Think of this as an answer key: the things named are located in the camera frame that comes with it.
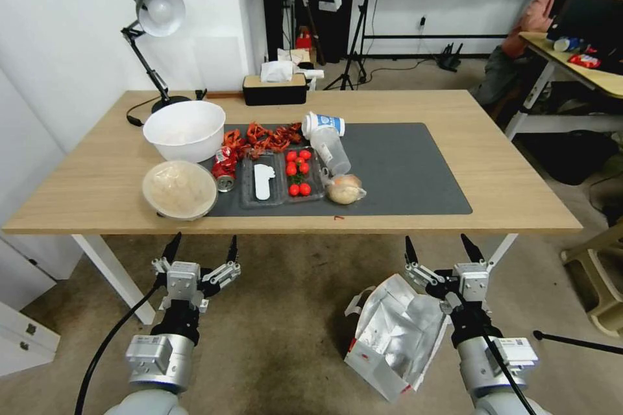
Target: gray desk mat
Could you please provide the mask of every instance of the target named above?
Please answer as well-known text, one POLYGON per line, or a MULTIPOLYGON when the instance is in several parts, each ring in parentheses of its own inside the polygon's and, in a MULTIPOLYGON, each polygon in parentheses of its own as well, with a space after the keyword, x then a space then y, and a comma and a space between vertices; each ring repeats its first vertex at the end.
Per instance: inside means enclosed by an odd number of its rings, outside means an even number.
MULTIPOLYGON (((225 131, 241 128, 225 125, 225 131)), ((244 208, 237 180, 219 193, 210 217, 471 214, 463 191, 423 123, 349 123, 342 144, 351 173, 367 196, 348 206, 324 198, 275 207, 244 208)), ((210 169, 212 160, 202 162, 210 169)))

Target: lamp shade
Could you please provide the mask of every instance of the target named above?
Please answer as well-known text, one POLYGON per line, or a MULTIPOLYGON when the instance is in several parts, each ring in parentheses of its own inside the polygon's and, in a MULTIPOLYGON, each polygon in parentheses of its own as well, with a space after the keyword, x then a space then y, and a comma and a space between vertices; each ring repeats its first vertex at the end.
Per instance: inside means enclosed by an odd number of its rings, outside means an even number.
POLYGON ((169 36, 178 30, 186 7, 183 0, 134 0, 136 17, 143 30, 150 36, 169 36))

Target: wooden table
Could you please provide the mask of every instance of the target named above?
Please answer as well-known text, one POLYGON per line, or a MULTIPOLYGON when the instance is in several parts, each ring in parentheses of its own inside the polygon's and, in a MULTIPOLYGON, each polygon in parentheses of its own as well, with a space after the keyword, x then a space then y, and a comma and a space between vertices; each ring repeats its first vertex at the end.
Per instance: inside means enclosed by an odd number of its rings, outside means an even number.
POLYGON ((555 51, 552 41, 547 40, 545 33, 521 32, 519 36, 526 42, 530 50, 547 60, 547 65, 532 87, 530 94, 526 97, 523 108, 515 114, 506 127, 505 133, 509 139, 513 139, 517 133, 623 130, 623 117, 620 115, 529 115, 527 111, 537 101, 555 69, 561 70, 589 89, 598 89, 606 95, 618 99, 623 99, 623 76, 568 63, 567 60, 573 54, 555 51))
MULTIPOLYGON (((11 234, 71 234, 129 305, 141 292, 101 234, 183 233, 507 233, 496 263, 518 233, 577 231, 580 223, 466 91, 316 91, 304 105, 248 107, 212 99, 227 123, 283 123, 312 110, 348 123, 423 122, 473 208, 470 215, 205 217, 176 222, 154 216, 141 194, 145 173, 162 161, 125 112, 149 97, 128 91, 4 225, 11 234)), ((137 112, 147 117, 149 105, 137 112)), ((151 322, 149 304, 137 313, 151 322)))

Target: tissue box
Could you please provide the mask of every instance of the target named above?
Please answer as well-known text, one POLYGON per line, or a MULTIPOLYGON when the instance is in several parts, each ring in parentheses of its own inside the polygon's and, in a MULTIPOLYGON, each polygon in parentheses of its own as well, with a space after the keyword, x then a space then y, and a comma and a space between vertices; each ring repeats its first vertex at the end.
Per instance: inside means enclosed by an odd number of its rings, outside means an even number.
POLYGON ((304 104, 307 100, 307 84, 302 73, 283 83, 263 83, 259 76, 249 75, 242 83, 242 92, 249 106, 304 104))

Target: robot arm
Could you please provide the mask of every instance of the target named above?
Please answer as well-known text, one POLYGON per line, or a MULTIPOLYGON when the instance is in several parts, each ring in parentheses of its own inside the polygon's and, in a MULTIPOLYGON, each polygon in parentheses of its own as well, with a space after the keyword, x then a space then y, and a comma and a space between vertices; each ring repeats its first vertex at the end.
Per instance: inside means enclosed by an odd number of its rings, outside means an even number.
POLYGON ((173 261, 181 233, 167 245, 162 257, 152 261, 158 279, 167 285, 162 299, 162 322, 150 335, 135 335, 125 357, 132 373, 130 383, 139 390, 112 407, 106 415, 188 415, 178 405, 177 394, 188 389, 194 347, 199 342, 199 316, 209 298, 241 274, 236 236, 224 264, 212 270, 197 263, 173 261))
POLYGON ((422 266, 411 239, 405 237, 406 274, 441 300, 454 325, 452 343, 461 357, 460 372, 477 415, 547 414, 521 392, 525 373, 539 361, 526 338, 503 338, 493 326, 485 299, 490 268, 482 253, 461 235, 470 263, 431 271, 422 266))

